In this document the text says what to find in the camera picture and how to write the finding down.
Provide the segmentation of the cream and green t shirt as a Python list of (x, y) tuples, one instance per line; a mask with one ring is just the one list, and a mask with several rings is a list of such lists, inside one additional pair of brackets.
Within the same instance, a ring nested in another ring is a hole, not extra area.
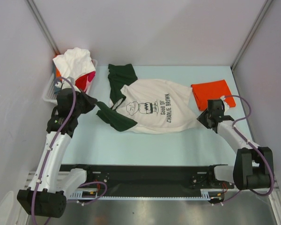
[(192, 88), (163, 79), (139, 79), (131, 64), (108, 65), (110, 105), (98, 102), (97, 116), (119, 132), (181, 132), (200, 126), (189, 103)]

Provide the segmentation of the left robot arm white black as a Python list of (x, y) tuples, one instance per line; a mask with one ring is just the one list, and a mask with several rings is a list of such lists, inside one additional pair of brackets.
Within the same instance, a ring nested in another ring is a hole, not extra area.
[(31, 216), (59, 218), (63, 215), (67, 200), (80, 186), (90, 187), (94, 175), (81, 168), (71, 169), (58, 181), (65, 151), (78, 126), (78, 117), (96, 106), (97, 99), (83, 91), (64, 89), (57, 95), (57, 105), (47, 122), (47, 135), (43, 154), (35, 175), (26, 189), (19, 190), (17, 200)]

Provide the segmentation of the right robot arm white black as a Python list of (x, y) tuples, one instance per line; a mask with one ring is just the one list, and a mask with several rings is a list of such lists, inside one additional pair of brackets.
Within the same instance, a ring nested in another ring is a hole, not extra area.
[(227, 181), (238, 190), (250, 190), (260, 196), (270, 195), (274, 189), (272, 150), (245, 137), (236, 127), (240, 120), (225, 114), (225, 103), (221, 99), (208, 100), (206, 110), (197, 120), (221, 136), (236, 153), (234, 166), (215, 165), (214, 172), (207, 175), (207, 184), (218, 188)]

